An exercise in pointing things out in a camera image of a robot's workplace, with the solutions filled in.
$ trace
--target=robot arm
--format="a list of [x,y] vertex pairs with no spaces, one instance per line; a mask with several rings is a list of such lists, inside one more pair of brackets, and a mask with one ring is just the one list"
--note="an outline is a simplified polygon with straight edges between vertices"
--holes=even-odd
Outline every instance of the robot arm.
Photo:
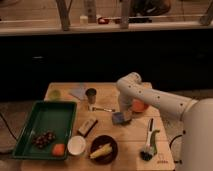
[[117,81],[117,89],[120,91],[120,110],[127,110],[133,98],[140,99],[162,111],[181,117],[196,100],[171,93],[145,88],[142,85],[139,74],[133,72]]
[[213,169],[213,98],[193,100],[150,88],[145,88],[137,73],[120,78],[117,81],[120,91],[118,102],[120,110],[127,110],[133,98],[141,99],[162,111],[173,114],[183,121],[178,171],[212,171]]

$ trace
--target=black cable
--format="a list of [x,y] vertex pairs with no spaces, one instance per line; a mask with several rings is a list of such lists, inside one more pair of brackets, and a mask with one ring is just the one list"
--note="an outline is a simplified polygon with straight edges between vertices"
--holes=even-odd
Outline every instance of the black cable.
[[[182,134],[175,136],[175,137],[171,140],[171,142],[169,143],[169,148],[171,149],[171,148],[172,148],[173,142],[174,142],[177,138],[180,138],[180,137],[182,137],[182,136],[183,136]],[[175,160],[174,163],[181,163],[181,160],[178,160],[178,161]]]
[[172,148],[173,142],[174,142],[177,138],[179,138],[179,137],[182,137],[182,134],[175,136],[175,137],[171,140],[171,142],[169,143],[169,148],[170,148],[170,149]]
[[1,112],[0,112],[0,117],[1,117],[2,120],[4,121],[4,123],[5,123],[6,127],[7,127],[7,129],[9,130],[10,134],[12,135],[12,137],[13,137],[16,141],[18,141],[18,139],[16,138],[16,136],[15,136],[15,135],[13,134],[13,132],[11,131],[11,129],[10,129],[10,127],[9,127],[9,125],[8,125],[8,123],[7,123],[7,121],[6,121],[6,119],[4,118],[4,116],[2,115]]

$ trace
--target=green tray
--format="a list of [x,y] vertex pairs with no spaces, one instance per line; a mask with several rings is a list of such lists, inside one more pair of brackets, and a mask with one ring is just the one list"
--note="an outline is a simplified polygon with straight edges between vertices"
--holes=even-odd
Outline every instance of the green tray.
[[[13,158],[65,160],[68,152],[63,156],[52,156],[51,150],[57,143],[67,146],[71,137],[77,104],[75,102],[37,101],[28,115],[25,126],[19,136]],[[56,139],[46,147],[39,149],[32,139],[45,131],[53,131]]]

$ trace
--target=white cup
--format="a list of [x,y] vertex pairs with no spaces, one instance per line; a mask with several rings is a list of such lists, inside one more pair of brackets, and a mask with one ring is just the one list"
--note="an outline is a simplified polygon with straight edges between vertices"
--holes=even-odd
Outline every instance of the white cup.
[[79,156],[84,153],[86,149],[86,140],[80,135],[73,136],[68,141],[67,149],[73,156]]

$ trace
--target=corn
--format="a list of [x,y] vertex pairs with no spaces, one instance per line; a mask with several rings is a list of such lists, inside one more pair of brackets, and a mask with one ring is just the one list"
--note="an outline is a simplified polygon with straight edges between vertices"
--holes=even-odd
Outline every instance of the corn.
[[100,156],[105,156],[112,152],[112,147],[110,146],[110,143],[103,145],[101,148],[97,149],[93,153],[90,154],[91,159],[95,159]]

